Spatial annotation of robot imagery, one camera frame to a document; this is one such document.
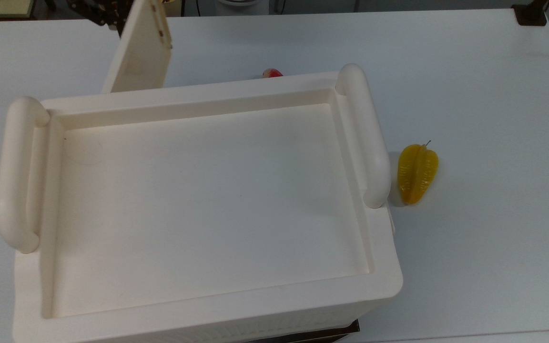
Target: white bucket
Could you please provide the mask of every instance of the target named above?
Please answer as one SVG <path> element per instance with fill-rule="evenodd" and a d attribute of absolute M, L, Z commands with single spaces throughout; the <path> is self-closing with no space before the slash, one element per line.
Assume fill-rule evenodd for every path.
<path fill-rule="evenodd" d="M 268 0 L 217 0 L 215 15 L 268 15 Z"/>

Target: tray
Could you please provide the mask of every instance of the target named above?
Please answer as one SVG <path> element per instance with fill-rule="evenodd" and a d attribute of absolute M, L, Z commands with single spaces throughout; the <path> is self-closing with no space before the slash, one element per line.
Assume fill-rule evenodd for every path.
<path fill-rule="evenodd" d="M 401 287 L 389 188 L 357 65 L 21 98 L 0 169 L 15 339 L 228 343 L 347 326 Z"/>

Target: black base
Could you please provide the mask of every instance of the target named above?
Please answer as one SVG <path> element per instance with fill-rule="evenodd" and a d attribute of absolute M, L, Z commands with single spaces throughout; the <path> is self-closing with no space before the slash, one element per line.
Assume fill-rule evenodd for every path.
<path fill-rule="evenodd" d="M 512 5 L 516 20 L 521 26 L 545 26 L 548 20 L 545 18 L 545 13 L 541 9 L 527 9 L 529 5 Z"/>
<path fill-rule="evenodd" d="M 346 328 L 287 334 L 279 337 L 256 339 L 246 343 L 332 343 L 355 332 L 359 332 L 359 321 L 357 320 Z"/>
<path fill-rule="evenodd" d="M 45 0 L 46 1 L 46 5 L 48 6 L 48 9 L 50 11 L 56 11 L 56 4 L 54 2 L 54 0 Z"/>

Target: white table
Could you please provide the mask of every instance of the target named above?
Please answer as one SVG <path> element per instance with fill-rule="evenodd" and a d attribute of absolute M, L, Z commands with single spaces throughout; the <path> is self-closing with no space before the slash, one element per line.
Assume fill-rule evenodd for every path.
<path fill-rule="evenodd" d="M 518 26 L 511 10 L 169 23 L 166 87 L 355 62 L 392 156 L 432 140 L 436 181 L 392 209 L 405 286 L 346 343 L 549 330 L 549 26 Z M 0 22 L 0 143 L 14 98 L 98 93 L 117 42 L 88 21 Z M 0 343 L 12 315 L 0 238 Z"/>
<path fill-rule="evenodd" d="M 485 334 L 448 338 L 395 341 L 395 343 L 549 343 L 549 332 Z"/>

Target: black metal bracket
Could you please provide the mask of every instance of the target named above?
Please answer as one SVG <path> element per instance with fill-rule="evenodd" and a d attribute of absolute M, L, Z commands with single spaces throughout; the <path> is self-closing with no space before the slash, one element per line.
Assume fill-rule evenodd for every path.
<path fill-rule="evenodd" d="M 516 20 L 522 26 L 545 26 L 548 20 L 545 18 L 545 6 L 548 0 L 534 0 L 528 5 L 512 5 Z"/>
<path fill-rule="evenodd" d="M 133 0 L 92 0 L 93 4 L 86 3 L 86 0 L 67 0 L 69 8 L 94 22 L 109 28 L 116 29 L 122 36 L 126 18 L 131 11 Z"/>

